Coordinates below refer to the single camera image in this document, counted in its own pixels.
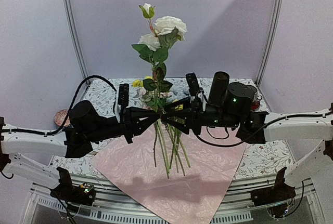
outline wall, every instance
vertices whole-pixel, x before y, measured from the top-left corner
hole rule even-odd
[[[262,81],[272,110],[306,112],[333,102],[333,0],[283,0]],[[318,140],[290,140],[297,159]],[[312,178],[327,223],[333,223],[333,168]]]
[[[0,0],[0,116],[53,129],[82,80],[62,0]],[[0,223],[17,224],[31,182],[0,175]]]
[[[168,76],[196,72],[212,77],[255,78],[261,63],[274,0],[71,0],[78,36],[90,74],[142,77],[150,65],[131,44],[149,33],[138,5],[156,6],[156,18],[181,18],[186,40],[170,51]]]

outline floral pattern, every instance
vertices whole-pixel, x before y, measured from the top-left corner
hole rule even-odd
[[[139,96],[139,87],[133,87],[134,79],[112,79],[110,82],[118,89],[120,84],[128,83],[129,91],[129,106],[142,107],[142,102]],[[168,78],[168,81],[173,83],[171,88],[172,100],[182,99],[189,95],[188,86],[185,78]],[[199,82],[204,89],[205,94],[209,95],[211,78],[200,78]],[[231,82],[241,82],[246,85],[255,86],[251,79],[233,79]],[[90,87],[85,94],[84,100],[89,100],[99,115],[105,117],[113,116],[113,102],[116,98],[116,93],[105,82],[95,80],[90,84]],[[261,100],[258,111],[268,111],[264,100]],[[101,149],[103,149],[112,140],[105,140],[99,144],[93,143],[93,151],[80,159],[67,159],[64,157],[54,156],[52,165],[54,167],[62,167],[70,173],[93,177],[95,179],[105,179],[92,165],[89,164],[92,157]],[[252,178],[258,176],[267,176],[277,173],[281,168],[292,164],[290,152],[285,141],[268,142],[265,145],[253,144],[248,145],[245,149],[243,158],[235,173],[234,179]]]

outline patterned tablecloth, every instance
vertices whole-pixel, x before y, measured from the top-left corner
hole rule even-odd
[[[181,99],[187,96],[188,86],[184,78],[168,78],[173,83],[171,88],[172,98]],[[130,106],[141,107],[142,102],[139,97],[138,87],[132,87],[134,79],[111,79],[110,82],[118,89],[119,84],[129,83],[130,85]],[[200,78],[201,86],[204,88],[206,95],[209,94],[211,78]],[[246,85],[255,86],[251,79],[232,79],[231,82],[241,82]],[[112,105],[115,99],[115,92],[103,81],[95,80],[91,83],[84,97],[89,100],[99,115],[105,117],[113,116]],[[261,100],[258,111],[268,111],[266,103]],[[70,173],[94,177],[96,179],[105,179],[92,165],[89,164],[92,157],[104,148],[112,139],[105,140],[99,144],[93,143],[94,151],[80,159],[67,159],[64,157],[54,156],[51,164],[54,167],[62,167]],[[292,164],[290,152],[285,141],[268,142],[265,145],[253,144],[248,145],[245,149],[242,161],[237,169],[234,179],[251,178],[266,176],[277,173],[281,168]]]

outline wrapping paper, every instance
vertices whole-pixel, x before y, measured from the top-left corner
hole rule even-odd
[[[226,140],[214,140],[205,128],[201,137],[210,142],[231,144],[239,142],[237,130],[229,129]],[[216,137],[226,136],[223,128],[210,129]],[[246,144],[233,148],[219,148],[200,142],[193,133],[182,135],[189,157],[188,168],[180,148],[186,176],[176,171],[173,161],[167,178],[159,142],[156,146],[157,167],[153,160],[155,130],[150,127],[127,144],[117,138],[102,149],[91,164],[115,186],[144,207],[170,223],[209,223],[214,217],[241,161]],[[172,143],[166,140],[168,150]]]

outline white rose bud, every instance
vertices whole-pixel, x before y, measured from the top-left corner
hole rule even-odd
[[[185,39],[185,33],[187,33],[186,24],[181,19],[172,16],[164,16],[157,19],[155,26],[157,35],[171,33],[174,28],[177,28],[179,30],[178,35],[182,41]]]
[[[151,19],[155,16],[155,7],[152,7],[150,4],[145,3],[143,6],[139,5],[142,10],[142,13],[146,19]]]
[[[152,51],[156,51],[156,49],[160,48],[160,41],[152,33],[141,36],[138,44],[145,44]]]

